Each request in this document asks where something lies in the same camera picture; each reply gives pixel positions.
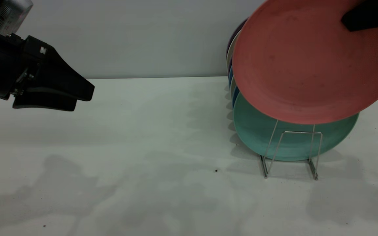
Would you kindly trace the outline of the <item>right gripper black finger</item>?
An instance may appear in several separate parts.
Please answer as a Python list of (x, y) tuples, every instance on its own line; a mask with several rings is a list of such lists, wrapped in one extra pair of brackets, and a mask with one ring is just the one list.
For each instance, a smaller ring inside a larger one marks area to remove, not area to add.
[(378, 0), (363, 0), (346, 12), (341, 22), (350, 31), (378, 28)]

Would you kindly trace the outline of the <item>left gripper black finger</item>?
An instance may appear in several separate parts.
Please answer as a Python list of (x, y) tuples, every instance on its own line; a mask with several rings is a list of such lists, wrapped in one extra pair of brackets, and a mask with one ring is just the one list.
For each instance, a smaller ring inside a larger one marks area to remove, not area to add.
[(21, 94), (15, 95), (12, 107), (56, 109), (74, 111), (78, 97), (66, 92), (44, 88), (26, 88)]
[(32, 92), (63, 95), (76, 100), (90, 101), (95, 86), (70, 67), (55, 49), (48, 49), (39, 63)]

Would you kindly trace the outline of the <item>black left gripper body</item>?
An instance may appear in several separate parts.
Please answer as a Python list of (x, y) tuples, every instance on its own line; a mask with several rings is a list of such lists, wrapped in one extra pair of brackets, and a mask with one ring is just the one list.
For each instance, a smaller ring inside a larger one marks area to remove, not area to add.
[(38, 78), (38, 72), (50, 45), (28, 36), (0, 35), (0, 99), (22, 95), (26, 86)]

